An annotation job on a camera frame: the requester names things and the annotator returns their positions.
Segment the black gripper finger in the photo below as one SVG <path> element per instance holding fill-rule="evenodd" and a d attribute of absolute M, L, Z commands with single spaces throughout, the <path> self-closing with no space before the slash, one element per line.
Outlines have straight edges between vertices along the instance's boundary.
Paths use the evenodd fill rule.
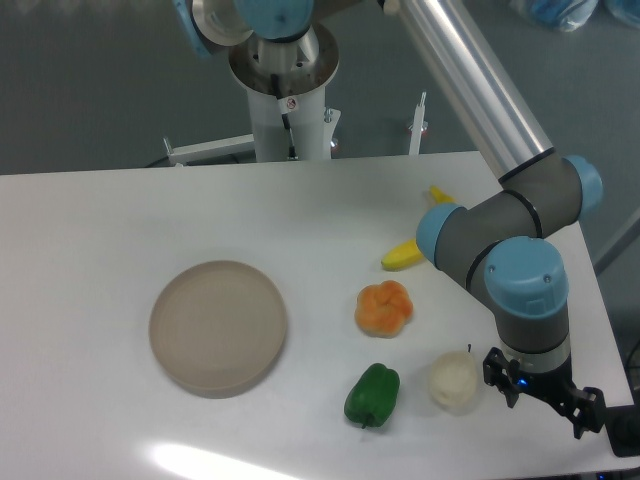
<path fill-rule="evenodd" d="M 520 396 L 520 363 L 508 359 L 497 347 L 492 347 L 482 362 L 484 383 L 495 387 L 504 397 L 509 408 L 513 408 Z"/>
<path fill-rule="evenodd" d="M 585 432 L 599 433 L 605 424 L 604 393 L 595 387 L 579 389 L 567 383 L 559 394 L 556 412 L 572 424 L 576 440 Z"/>

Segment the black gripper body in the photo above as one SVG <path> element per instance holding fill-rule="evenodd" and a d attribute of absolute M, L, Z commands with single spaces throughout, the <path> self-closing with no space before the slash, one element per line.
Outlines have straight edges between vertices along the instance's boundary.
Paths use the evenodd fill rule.
<path fill-rule="evenodd" d="M 507 368 L 507 376 L 511 387 L 505 391 L 508 406 L 514 406 L 521 394 L 534 397 L 550 406 L 569 406 L 572 403 L 571 357 L 568 357 L 558 368 L 543 372 L 531 373 L 523 370 L 516 360 L 511 360 Z"/>

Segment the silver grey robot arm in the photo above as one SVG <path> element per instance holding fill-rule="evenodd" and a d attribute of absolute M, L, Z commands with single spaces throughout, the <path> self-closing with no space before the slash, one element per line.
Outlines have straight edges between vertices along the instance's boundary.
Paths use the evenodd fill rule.
<path fill-rule="evenodd" d="M 500 183 L 472 209 L 445 204 L 420 221 L 417 244 L 494 315 L 501 344 L 483 362 L 509 405 L 526 394 L 576 436 L 604 425 L 603 393 L 572 380 L 568 280 L 548 237 L 595 208 L 603 187 L 586 160 L 558 155 L 459 1 L 384 1 L 398 16 Z M 178 1 L 193 49 L 229 52 L 248 96 L 248 143 L 263 162 L 331 155 L 336 113 L 324 90 L 339 63 L 316 1 Z"/>

